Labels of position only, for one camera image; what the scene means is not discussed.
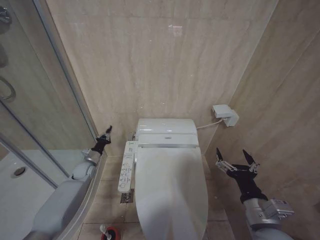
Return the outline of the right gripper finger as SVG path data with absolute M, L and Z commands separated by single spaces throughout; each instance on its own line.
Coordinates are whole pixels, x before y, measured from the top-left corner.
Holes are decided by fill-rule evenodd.
M 223 172 L 227 172 L 227 171 L 234 171 L 234 167 L 228 163 L 227 161 L 223 160 L 222 154 L 219 150 L 219 148 L 216 148 L 216 163 L 215 165 L 222 170 Z
M 247 161 L 247 163 L 249 164 L 249 171 L 253 172 L 255 174 L 258 173 L 258 167 L 260 166 L 259 163 L 256 163 L 255 160 L 253 159 L 253 157 L 244 149 L 242 150 L 244 157 Z

